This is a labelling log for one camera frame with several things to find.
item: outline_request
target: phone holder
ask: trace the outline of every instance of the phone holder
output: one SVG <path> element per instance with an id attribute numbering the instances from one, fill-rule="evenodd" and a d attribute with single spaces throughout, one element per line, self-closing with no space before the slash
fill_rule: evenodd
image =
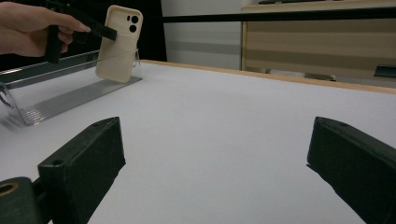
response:
<path id="1" fill-rule="evenodd" d="M 81 21 L 83 24 L 91 28 L 91 33 L 98 37 L 105 37 L 113 41 L 117 38 L 117 31 L 109 27 L 102 25 L 95 21 L 90 16 L 82 11 L 78 11 L 70 7 L 70 0 L 47 0 L 46 7 L 63 14 L 70 15 L 75 19 Z M 49 35 L 47 39 L 47 47 L 44 58 L 49 63 L 58 63 L 61 58 L 62 42 L 58 38 L 59 27 L 57 25 L 51 25 L 49 27 Z M 87 41 L 87 34 L 74 32 L 74 40 L 77 43 L 85 44 Z"/>
<path id="2" fill-rule="evenodd" d="M 66 110 L 142 79 L 138 50 L 131 79 L 126 83 L 95 74 L 99 51 L 61 59 L 58 64 L 40 63 L 1 72 L 0 101 L 8 114 L 26 126 L 38 124 Z"/>

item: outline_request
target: screw hole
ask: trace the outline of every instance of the screw hole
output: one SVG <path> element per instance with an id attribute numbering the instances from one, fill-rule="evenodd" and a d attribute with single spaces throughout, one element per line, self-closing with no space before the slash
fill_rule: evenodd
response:
<path id="1" fill-rule="evenodd" d="M 19 186 L 18 183 L 15 183 L 15 182 L 14 183 L 6 183 L 6 184 L 0 186 L 0 197 L 11 193 L 15 189 L 17 189 L 18 186 Z"/>

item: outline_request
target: white wall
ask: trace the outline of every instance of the white wall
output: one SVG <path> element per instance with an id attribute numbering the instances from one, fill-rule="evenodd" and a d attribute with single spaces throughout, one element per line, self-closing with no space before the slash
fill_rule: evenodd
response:
<path id="1" fill-rule="evenodd" d="M 241 0 L 162 0 L 165 17 L 239 13 L 241 4 Z M 164 28 L 169 62 L 240 68 L 241 22 L 166 23 Z"/>

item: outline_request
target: beige phone case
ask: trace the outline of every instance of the beige phone case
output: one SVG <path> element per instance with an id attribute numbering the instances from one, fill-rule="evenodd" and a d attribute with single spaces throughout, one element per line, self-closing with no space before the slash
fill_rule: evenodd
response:
<path id="1" fill-rule="evenodd" d="M 97 76 L 121 83 L 129 81 L 142 23 L 143 15 L 138 10 L 119 6 L 107 10 L 105 26 L 116 30 L 117 38 L 102 38 Z"/>

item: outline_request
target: black object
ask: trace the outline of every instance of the black object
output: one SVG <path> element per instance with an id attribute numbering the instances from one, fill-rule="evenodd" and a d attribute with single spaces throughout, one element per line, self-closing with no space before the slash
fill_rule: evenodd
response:
<path id="1" fill-rule="evenodd" d="M 380 64 L 376 67 L 375 77 L 396 77 L 396 65 Z"/>
<path id="2" fill-rule="evenodd" d="M 98 121 L 26 177 L 0 182 L 0 223 L 88 223 L 125 164 L 120 119 Z"/>
<path id="3" fill-rule="evenodd" d="M 66 4 L 66 1 L 64 0 L 47 0 L 47 8 L 54 10 L 56 12 L 73 16 L 77 20 L 89 26 L 91 28 L 91 33 L 93 35 L 99 37 L 106 37 L 111 40 L 116 40 L 117 37 L 116 30 L 106 27 L 96 22 L 92 18 L 90 18 L 87 14 L 71 8 L 69 5 Z M 59 31 L 58 26 L 51 25 L 49 27 L 46 54 L 44 56 L 46 61 L 49 63 L 58 63 L 59 59 L 61 58 L 62 42 L 58 38 L 58 31 Z M 87 39 L 87 34 L 76 33 L 75 39 L 76 42 L 85 44 Z"/>
<path id="4" fill-rule="evenodd" d="M 366 223 L 396 223 L 395 148 L 343 122 L 316 118 L 307 160 Z"/>

